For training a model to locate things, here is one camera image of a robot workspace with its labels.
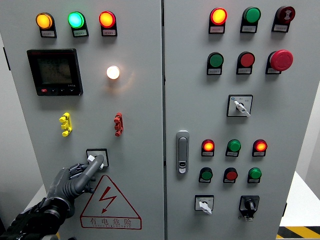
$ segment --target white indicator light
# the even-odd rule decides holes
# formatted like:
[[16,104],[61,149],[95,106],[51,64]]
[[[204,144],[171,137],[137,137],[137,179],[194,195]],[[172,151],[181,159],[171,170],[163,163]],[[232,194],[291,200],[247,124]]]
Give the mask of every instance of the white indicator light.
[[117,66],[110,66],[106,70],[106,75],[110,79],[117,79],[119,77],[119,75],[120,75],[120,70],[119,70],[119,68]]

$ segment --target gray metal panel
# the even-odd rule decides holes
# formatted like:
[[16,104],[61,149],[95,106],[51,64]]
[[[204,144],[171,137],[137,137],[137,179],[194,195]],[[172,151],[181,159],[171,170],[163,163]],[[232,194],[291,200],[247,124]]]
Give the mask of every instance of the gray metal panel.
[[[112,11],[118,37],[101,36],[99,14]],[[89,37],[73,38],[68,14],[84,14]],[[35,18],[48,12],[57,39],[41,38]],[[80,214],[90,195],[77,199],[76,213],[61,227],[61,237],[91,239],[163,239],[163,111],[161,1],[3,0],[0,31],[45,187],[58,171],[86,162],[86,149],[107,148],[108,175],[142,218],[142,230],[81,228]],[[39,97],[26,51],[77,50],[83,96]],[[107,67],[120,68],[116,81]],[[59,118],[71,115],[73,131],[62,137]],[[123,114],[117,138],[114,117]],[[116,201],[110,205],[121,209]]]
[[[240,34],[243,11],[261,10],[256,34]],[[275,12],[293,6],[295,19],[288,33],[271,33]],[[227,10],[225,34],[208,35],[210,12]],[[291,180],[319,84],[319,1],[170,0],[164,4],[167,234],[169,240],[275,239]],[[265,75],[268,55],[288,49],[291,68],[281,75]],[[241,52],[255,55],[252,75],[236,75]],[[208,55],[224,57],[221,76],[207,76]],[[230,94],[252,94],[250,118],[227,118]],[[189,171],[176,171],[176,133],[190,133]],[[268,144],[266,157],[253,158],[257,139]],[[215,142],[214,157],[201,157],[201,143]],[[225,157],[227,143],[238,139],[239,157]],[[210,167],[210,184],[198,182]],[[223,183],[226,168],[236,168],[235,184]],[[259,184],[247,184],[248,171],[259,167]],[[195,195],[214,195],[212,215],[194,210]],[[238,219],[242,195],[259,195],[253,222]]]

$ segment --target warning sign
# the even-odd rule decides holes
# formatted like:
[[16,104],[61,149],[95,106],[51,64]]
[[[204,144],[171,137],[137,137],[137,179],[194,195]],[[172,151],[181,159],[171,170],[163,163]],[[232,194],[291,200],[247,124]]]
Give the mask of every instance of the warning sign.
[[142,229],[141,217],[107,175],[101,177],[80,221],[82,228]]

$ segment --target digital power meter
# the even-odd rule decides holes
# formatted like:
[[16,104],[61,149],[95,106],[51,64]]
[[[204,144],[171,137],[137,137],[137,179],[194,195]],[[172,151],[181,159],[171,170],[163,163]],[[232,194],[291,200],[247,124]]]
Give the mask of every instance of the digital power meter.
[[39,96],[83,94],[76,49],[30,49],[26,53]]

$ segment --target robotic hand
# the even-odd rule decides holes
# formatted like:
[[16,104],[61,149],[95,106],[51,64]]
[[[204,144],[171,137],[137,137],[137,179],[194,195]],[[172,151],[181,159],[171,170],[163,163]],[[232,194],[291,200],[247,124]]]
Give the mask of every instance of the robotic hand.
[[0,236],[0,240],[40,240],[55,235],[67,218],[75,214],[75,199],[83,193],[94,193],[90,181],[104,161],[98,155],[92,164],[76,164],[63,168],[52,182],[47,197],[20,213]]

